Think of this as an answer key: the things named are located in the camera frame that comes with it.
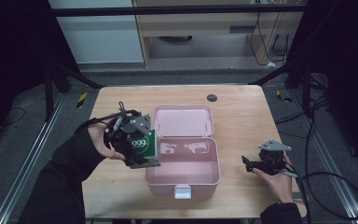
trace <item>gray floor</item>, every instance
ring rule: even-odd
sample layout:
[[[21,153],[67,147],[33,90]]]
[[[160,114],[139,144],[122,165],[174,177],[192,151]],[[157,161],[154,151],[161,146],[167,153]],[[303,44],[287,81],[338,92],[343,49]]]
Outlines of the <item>gray floor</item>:
[[[100,73],[88,71],[84,74],[107,86],[244,84],[265,76],[273,69],[256,63],[249,45],[242,35],[193,36],[193,39],[187,42],[167,42],[167,40],[156,38],[153,41],[151,60],[147,68],[120,66],[111,71]],[[27,180],[22,182],[23,186],[19,188],[18,198],[12,198],[12,206],[6,208],[6,219],[16,220],[33,187],[35,177],[48,160],[51,152],[72,134],[79,123],[90,116],[98,91],[77,80],[70,78],[70,81],[73,85],[70,93],[55,91],[55,100],[62,99],[61,112],[48,133],[48,138],[41,147],[40,154],[36,155],[37,160],[35,160]],[[287,91],[282,84],[283,81],[284,76],[279,76],[263,87],[275,120],[299,111],[296,98],[300,88]],[[277,97],[277,89],[290,96],[294,101],[286,103]],[[76,108],[79,95],[84,91],[88,93],[86,102],[82,108]],[[318,91],[312,93],[315,99],[320,95],[321,93]],[[40,130],[45,125],[44,100],[43,86],[37,86],[21,93],[15,99],[13,107],[22,109],[13,109],[7,116],[6,123],[14,123],[2,127],[0,132],[0,206],[4,203],[13,183],[19,183],[19,181],[16,182],[16,176],[21,171],[22,164],[33,148]],[[309,130],[307,122],[307,119],[300,117],[277,125],[282,142],[294,149],[289,156],[301,175],[305,172],[306,140],[303,137]],[[351,156],[349,143],[338,128],[334,115],[328,111],[328,106],[317,110],[315,123],[317,133],[312,136],[309,147],[310,172],[329,170],[329,165],[334,164],[339,173],[358,188],[358,158]],[[318,142],[318,136],[323,139],[322,145]],[[326,159],[324,152],[320,150],[321,147],[324,147],[332,157],[329,164],[325,163]],[[339,188],[332,185],[332,182],[335,181],[330,180],[329,177],[315,177],[311,180],[311,185],[317,192],[317,197],[322,199],[324,204],[334,211],[346,215],[342,197],[337,195]],[[310,214],[313,223],[356,223],[330,215],[314,200],[310,201]]]

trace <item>open box lid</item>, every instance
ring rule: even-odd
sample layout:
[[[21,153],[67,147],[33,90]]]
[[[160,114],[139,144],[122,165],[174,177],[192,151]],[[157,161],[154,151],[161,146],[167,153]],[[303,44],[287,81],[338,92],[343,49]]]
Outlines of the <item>open box lid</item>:
[[[207,105],[159,105],[152,119],[159,137],[207,137],[214,132]]]

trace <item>black horizontal bar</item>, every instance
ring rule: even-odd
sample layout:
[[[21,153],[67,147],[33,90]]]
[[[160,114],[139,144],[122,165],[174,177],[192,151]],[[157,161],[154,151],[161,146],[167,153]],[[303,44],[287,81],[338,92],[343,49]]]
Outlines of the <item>black horizontal bar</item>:
[[[52,10],[28,10],[28,13],[42,13],[56,17],[202,14],[202,13],[246,13],[246,12],[296,12],[310,6],[296,5],[222,5],[222,6],[179,6],[179,7],[100,7],[60,8]]]

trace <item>pink box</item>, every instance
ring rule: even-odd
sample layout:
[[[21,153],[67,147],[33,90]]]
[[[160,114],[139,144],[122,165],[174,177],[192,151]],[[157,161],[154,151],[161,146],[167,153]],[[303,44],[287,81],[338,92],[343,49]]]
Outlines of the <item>pink box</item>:
[[[175,199],[210,198],[220,180],[211,108],[161,105],[152,117],[161,166],[146,168],[152,193]]]

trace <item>white latch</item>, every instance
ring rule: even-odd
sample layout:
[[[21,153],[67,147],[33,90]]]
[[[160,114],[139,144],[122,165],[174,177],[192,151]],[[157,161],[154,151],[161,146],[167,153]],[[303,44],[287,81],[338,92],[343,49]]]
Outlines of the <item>white latch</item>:
[[[175,199],[191,199],[191,187],[189,185],[176,185]]]

